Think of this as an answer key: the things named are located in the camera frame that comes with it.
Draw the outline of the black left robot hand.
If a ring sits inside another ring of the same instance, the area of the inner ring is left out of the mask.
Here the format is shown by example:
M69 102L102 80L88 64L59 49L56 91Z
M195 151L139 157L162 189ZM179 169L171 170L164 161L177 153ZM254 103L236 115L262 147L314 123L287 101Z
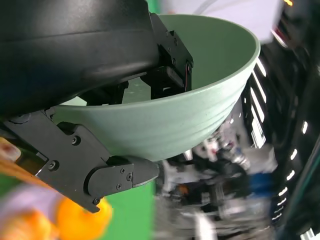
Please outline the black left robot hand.
M55 107L122 103L141 78L159 99L192 88L193 58L145 0L3 0L0 135L33 163L24 170L91 213L107 195L144 185L151 161L111 156L85 126L56 124Z

